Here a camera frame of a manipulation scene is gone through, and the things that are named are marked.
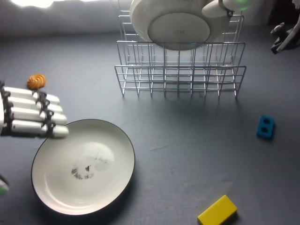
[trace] metal wire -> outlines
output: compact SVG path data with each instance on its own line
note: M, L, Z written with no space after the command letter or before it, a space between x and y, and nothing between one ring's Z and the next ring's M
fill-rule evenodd
M135 33L129 17L129 6L120 4L121 41L117 42L120 65L115 66L122 95L125 90L167 92L233 92L237 97L246 67L240 66L245 43L240 43L244 17L233 15L226 32L211 43L177 43L179 50L165 49L143 42ZM182 45L190 50L181 50Z

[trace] gray table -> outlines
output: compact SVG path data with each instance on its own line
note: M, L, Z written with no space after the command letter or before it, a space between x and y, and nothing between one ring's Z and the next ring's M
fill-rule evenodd
M29 75L48 77L69 121L102 119L122 128L136 153L132 182L103 211L57 215L31 187L32 160L43 140L1 138L0 172L10 193L0 198L0 225L196 225L197 216L227 194L239 208L236 225L295 225L300 200L300 48L273 55L271 28L245 28L248 67L238 101L127 92L113 66L116 35L35 37L0 41L1 77L24 88ZM255 136L262 114L276 120L275 137Z

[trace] orange pastry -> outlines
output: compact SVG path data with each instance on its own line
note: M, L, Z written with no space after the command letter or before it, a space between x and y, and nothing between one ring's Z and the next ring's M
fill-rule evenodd
M27 87L30 90L38 90L45 86L46 77L43 74L34 74L28 78Z

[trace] gray tablecloth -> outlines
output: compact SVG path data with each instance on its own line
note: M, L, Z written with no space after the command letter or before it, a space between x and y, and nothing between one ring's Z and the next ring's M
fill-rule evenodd
M136 153L132 182L99 213L58 215L37 200L30 170L40 139L0 139L0 173L11 191L0 198L0 225L196 225L222 195L237 205L237 225L299 224L300 48L273 55L271 28L245 28L247 66L238 101L232 94L127 92L113 66L115 35L35 37L0 41L0 76L24 88L33 73L48 77L44 90L60 97L69 121L112 122ZM261 115L276 121L274 140L255 136Z

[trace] yellow rectangular object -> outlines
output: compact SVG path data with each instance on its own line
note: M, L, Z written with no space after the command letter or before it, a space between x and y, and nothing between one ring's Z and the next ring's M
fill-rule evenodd
M198 220L203 225L220 225L237 210L233 202L224 195L198 216Z

